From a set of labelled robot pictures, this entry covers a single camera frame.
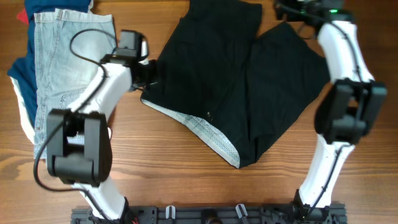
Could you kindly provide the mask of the black shorts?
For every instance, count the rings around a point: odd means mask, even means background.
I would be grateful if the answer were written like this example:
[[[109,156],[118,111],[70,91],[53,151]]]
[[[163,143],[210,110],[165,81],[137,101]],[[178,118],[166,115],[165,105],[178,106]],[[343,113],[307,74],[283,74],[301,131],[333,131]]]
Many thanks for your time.
[[[191,1],[141,96],[236,168],[257,162],[330,79],[289,24],[258,34],[261,20],[260,4]]]

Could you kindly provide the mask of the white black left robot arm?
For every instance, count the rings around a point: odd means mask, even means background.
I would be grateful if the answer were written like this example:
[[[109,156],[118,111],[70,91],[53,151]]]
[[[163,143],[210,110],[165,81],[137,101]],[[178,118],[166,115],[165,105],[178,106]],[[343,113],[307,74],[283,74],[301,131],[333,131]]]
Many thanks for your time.
[[[93,223],[137,223],[109,176],[108,120],[123,94],[150,85],[156,75],[155,60],[106,55],[85,91],[68,108],[47,116],[47,170],[69,191],[81,192]]]

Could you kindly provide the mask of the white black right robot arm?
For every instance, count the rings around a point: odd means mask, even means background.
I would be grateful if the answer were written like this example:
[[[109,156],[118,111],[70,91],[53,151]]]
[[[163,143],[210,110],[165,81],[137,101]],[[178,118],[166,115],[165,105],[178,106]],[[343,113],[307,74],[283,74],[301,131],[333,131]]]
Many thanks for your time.
[[[387,96],[369,72],[358,44],[357,25],[342,1],[275,1],[278,19],[315,29],[332,83],[315,114],[317,146],[306,179],[296,191],[295,219],[323,222],[331,193],[349,154],[373,127]]]

